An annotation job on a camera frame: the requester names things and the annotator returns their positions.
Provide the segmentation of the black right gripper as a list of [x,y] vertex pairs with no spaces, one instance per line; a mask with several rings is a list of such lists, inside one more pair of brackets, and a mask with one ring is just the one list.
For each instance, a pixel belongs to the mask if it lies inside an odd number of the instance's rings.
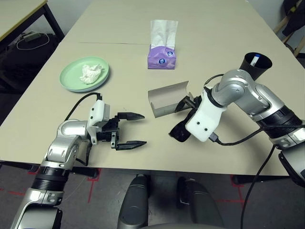
[[175,112],[179,112],[185,109],[189,108],[198,108],[202,102],[202,96],[197,96],[193,99],[193,101],[190,99],[189,96],[185,96],[176,106]]

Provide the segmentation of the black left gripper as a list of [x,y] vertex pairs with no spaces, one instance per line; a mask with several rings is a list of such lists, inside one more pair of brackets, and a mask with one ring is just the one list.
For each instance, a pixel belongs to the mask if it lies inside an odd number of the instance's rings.
[[146,141],[127,141],[119,143],[119,121],[121,119],[134,121],[144,119],[145,116],[133,112],[119,112],[114,118],[110,119],[100,132],[97,133],[97,140],[102,142],[110,142],[111,148],[119,150],[131,150],[145,145]]

